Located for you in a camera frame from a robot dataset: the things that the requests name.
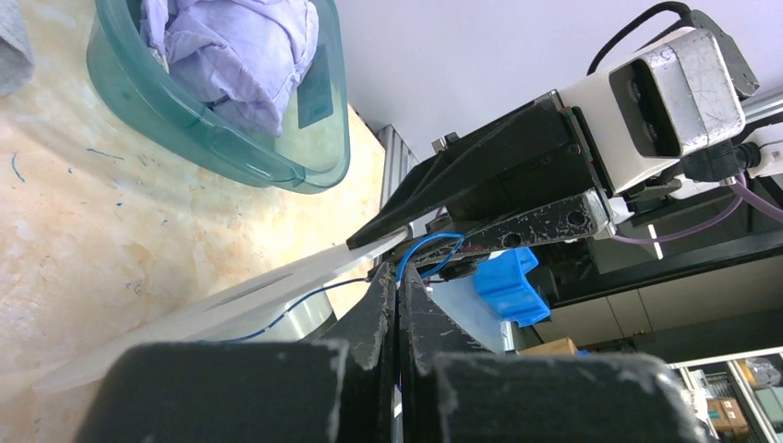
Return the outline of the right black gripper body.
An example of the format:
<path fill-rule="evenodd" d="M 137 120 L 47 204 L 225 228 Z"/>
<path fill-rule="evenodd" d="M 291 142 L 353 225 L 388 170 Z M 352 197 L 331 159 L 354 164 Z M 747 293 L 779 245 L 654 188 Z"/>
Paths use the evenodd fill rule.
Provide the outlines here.
<path fill-rule="evenodd" d="M 501 227 L 526 213 L 553 222 L 554 239 L 595 236 L 610 225 L 586 124 L 556 91 L 470 133 L 450 133 L 446 151 L 467 157 L 462 176 L 476 183 L 446 206 L 454 230 Z"/>

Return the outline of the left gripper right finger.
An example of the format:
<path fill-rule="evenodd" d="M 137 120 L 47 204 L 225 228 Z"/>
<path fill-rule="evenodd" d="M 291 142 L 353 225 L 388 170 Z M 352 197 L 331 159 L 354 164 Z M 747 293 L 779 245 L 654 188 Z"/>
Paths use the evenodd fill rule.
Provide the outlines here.
<path fill-rule="evenodd" d="M 643 354 L 492 353 L 397 271 L 407 442 L 707 442 L 676 375 Z"/>

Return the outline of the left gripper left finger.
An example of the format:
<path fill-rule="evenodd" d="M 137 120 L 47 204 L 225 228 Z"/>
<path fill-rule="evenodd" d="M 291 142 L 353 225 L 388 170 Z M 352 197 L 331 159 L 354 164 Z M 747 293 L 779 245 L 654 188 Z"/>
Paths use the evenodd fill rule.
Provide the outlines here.
<path fill-rule="evenodd" d="M 155 342 L 111 366 L 78 442 L 388 442 L 395 269 L 320 338 Z"/>

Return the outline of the white perforated cable spool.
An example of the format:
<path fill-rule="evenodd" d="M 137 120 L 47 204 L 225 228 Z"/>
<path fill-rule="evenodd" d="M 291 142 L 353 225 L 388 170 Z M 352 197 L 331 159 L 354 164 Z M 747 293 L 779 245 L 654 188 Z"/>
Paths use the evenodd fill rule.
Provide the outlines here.
<path fill-rule="evenodd" d="M 265 308 L 287 303 L 306 290 L 399 245 L 408 235 L 400 228 L 373 243 L 351 250 L 340 244 L 206 297 L 110 340 L 52 371 L 32 385 L 40 393 L 55 393 L 89 384 L 106 374 L 128 349 L 154 341 L 194 341 L 209 338 Z"/>

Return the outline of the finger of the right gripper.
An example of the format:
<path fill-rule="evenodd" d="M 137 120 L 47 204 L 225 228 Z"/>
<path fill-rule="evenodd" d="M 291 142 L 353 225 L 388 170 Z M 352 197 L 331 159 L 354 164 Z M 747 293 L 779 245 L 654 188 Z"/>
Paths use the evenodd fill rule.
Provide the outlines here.
<path fill-rule="evenodd" d="M 475 221 L 461 220 L 450 212 L 448 232 L 461 232 L 464 240 L 442 239 L 423 245 L 409 260 L 418 268 L 434 267 L 446 257 L 451 261 L 484 256 L 519 246 L 536 246 L 592 237 L 604 231 L 610 220 L 608 198 L 602 189 L 587 189 L 530 210 L 508 210 Z"/>
<path fill-rule="evenodd" d="M 560 110 L 551 101 L 529 102 L 419 163 L 348 247 L 368 245 L 555 147 L 567 138 Z"/>

